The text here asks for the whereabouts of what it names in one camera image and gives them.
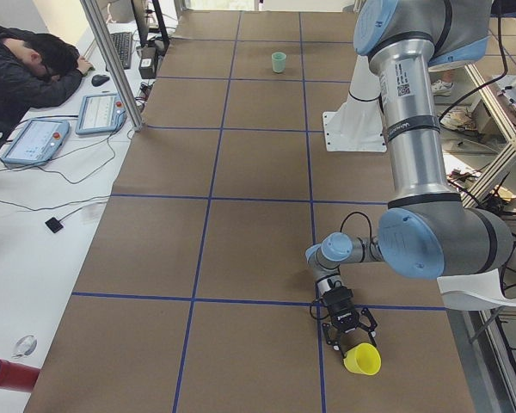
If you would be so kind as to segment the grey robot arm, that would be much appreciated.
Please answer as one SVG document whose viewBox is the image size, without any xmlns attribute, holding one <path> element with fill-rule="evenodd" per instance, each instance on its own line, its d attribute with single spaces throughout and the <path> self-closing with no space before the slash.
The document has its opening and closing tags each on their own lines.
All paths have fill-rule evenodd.
<svg viewBox="0 0 516 413">
<path fill-rule="evenodd" d="M 322 331 L 336 350 L 345 334 L 373 336 L 377 326 L 368 310 L 355 308 L 341 265 L 385 262 L 398 274 L 431 280 L 488 273 L 512 254 L 507 225 L 465 207 L 447 183 L 429 77 L 484 55 L 491 7 L 489 1 L 369 1 L 359 14 L 354 46 L 379 79 L 396 194 L 367 238 L 338 231 L 306 250 L 328 312 Z"/>
</svg>

